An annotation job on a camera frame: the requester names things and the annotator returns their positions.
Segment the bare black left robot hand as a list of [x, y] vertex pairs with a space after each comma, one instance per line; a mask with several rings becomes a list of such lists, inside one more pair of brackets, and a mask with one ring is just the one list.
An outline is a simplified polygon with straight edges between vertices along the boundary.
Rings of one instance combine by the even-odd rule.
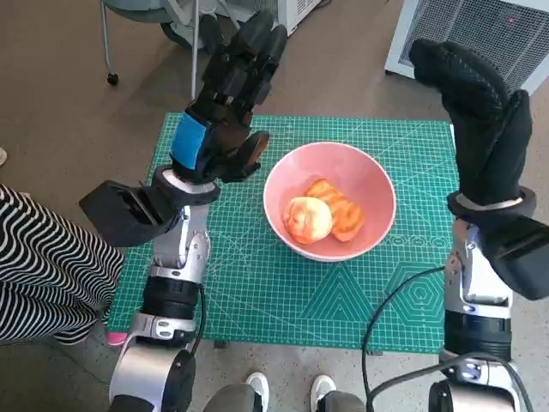
[[287, 29], [267, 9], [244, 22], [229, 42], [215, 47], [202, 73], [202, 89], [184, 110], [172, 140], [172, 168], [202, 184], [247, 179], [269, 140], [252, 131], [253, 110], [267, 98], [287, 45]]

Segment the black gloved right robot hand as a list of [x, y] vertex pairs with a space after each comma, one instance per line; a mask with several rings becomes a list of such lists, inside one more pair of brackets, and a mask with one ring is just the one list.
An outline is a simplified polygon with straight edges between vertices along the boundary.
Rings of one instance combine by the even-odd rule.
[[493, 63], [453, 42], [417, 39], [409, 58], [454, 126], [460, 194], [480, 207], [518, 199], [533, 131], [528, 92], [510, 91]]

